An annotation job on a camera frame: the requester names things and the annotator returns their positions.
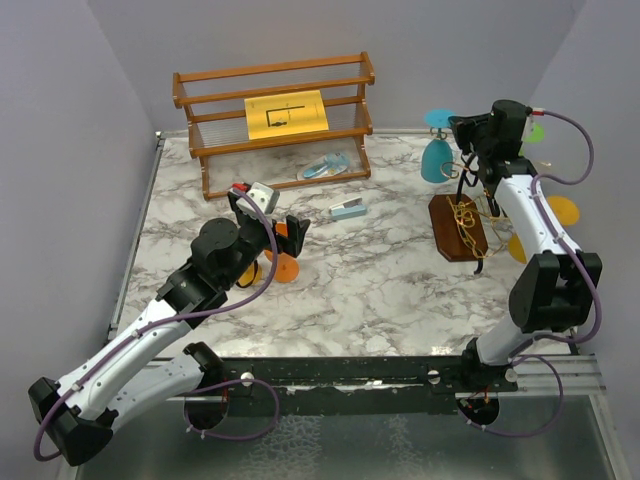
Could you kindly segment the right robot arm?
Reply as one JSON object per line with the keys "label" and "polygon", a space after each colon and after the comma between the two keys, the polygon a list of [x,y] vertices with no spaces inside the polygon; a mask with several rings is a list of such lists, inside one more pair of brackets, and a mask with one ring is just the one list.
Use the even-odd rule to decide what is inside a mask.
{"label": "right robot arm", "polygon": [[602,322],[602,261],[566,232],[543,193],[544,174],[520,153],[534,117],[550,113],[497,100],[485,114],[448,119],[457,146],[476,160],[478,179],[511,221],[526,258],[507,316],[462,354],[459,378],[472,391],[486,388],[534,342],[584,343]]}

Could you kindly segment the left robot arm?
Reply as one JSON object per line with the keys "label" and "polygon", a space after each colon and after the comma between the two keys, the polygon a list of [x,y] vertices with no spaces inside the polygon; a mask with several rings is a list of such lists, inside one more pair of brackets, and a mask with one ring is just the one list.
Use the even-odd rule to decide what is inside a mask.
{"label": "left robot arm", "polygon": [[214,218],[201,227],[186,262],[124,331],[75,370],[30,386],[38,461],[62,457],[70,466],[82,465],[126,423],[166,399],[226,393],[238,383],[202,342],[163,366],[149,364],[207,318],[231,311],[228,291],[262,253],[300,255],[311,222],[289,215],[279,233],[271,217],[278,199],[278,191],[259,182],[235,185],[228,200],[236,218]]}

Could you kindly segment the orange wine glass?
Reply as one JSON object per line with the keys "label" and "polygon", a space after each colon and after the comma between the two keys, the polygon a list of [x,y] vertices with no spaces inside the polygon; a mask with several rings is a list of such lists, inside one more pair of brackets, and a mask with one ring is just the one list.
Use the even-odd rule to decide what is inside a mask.
{"label": "orange wine glass", "polygon": [[[286,224],[278,222],[276,224],[276,232],[287,237],[288,231]],[[269,250],[264,250],[264,254],[267,259],[272,262],[272,252]],[[278,255],[277,268],[274,276],[275,281],[279,283],[291,283],[297,278],[297,276],[299,275],[299,271],[299,264],[294,257],[286,253],[280,253]]]}

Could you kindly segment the blue wine glass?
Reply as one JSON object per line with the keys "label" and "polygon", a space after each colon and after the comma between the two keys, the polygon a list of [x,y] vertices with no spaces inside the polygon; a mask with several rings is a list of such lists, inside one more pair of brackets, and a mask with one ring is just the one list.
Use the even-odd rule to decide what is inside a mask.
{"label": "blue wine glass", "polygon": [[433,136],[421,157],[421,176],[429,183],[444,183],[452,175],[453,151],[447,141],[447,130],[450,127],[449,118],[453,115],[451,110],[435,109],[424,117]]}

